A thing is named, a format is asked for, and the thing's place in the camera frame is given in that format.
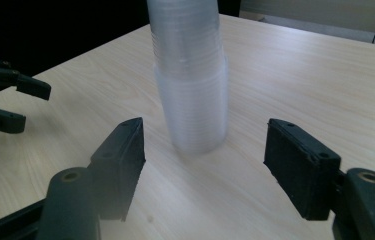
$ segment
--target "table surface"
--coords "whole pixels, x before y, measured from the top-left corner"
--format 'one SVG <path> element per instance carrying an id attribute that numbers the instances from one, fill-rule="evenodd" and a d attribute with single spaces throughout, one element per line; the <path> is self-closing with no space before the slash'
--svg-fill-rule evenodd
<path id="1" fill-rule="evenodd" d="M 127 221 L 103 221 L 103 239 L 333 239 L 333 214 L 303 220 L 263 164 L 267 123 L 299 125 L 343 171 L 375 170 L 375 45 L 224 15 L 221 35 L 229 129 L 205 155 L 171 145 L 149 25 L 37 75 L 50 101 L 0 93 L 0 108 L 27 116 L 24 133 L 0 133 L 0 218 L 44 198 L 54 174 L 86 167 L 119 123 L 142 117 L 147 162 Z"/>

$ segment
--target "transparent plastic cup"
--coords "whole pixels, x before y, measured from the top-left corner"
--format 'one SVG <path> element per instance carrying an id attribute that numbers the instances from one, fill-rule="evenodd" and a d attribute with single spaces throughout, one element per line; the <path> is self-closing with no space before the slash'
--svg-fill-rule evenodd
<path id="1" fill-rule="evenodd" d="M 200 154 L 220 145 L 227 132 L 228 68 L 196 81 L 155 79 L 171 141 L 183 153 Z"/>
<path id="2" fill-rule="evenodd" d="M 227 131 L 228 65 L 217 0 L 147 0 L 155 80 L 175 148 L 199 154 Z"/>

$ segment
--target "wall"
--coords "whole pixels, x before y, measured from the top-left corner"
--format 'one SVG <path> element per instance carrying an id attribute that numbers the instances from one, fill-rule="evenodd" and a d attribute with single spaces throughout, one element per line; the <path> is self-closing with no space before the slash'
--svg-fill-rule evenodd
<path id="1" fill-rule="evenodd" d="M 242 0 L 240 10 L 375 32 L 375 0 Z"/>
<path id="2" fill-rule="evenodd" d="M 218 0 L 238 16 L 240 0 Z M 36 75 L 149 23 L 146 0 L 0 0 L 0 59 Z"/>

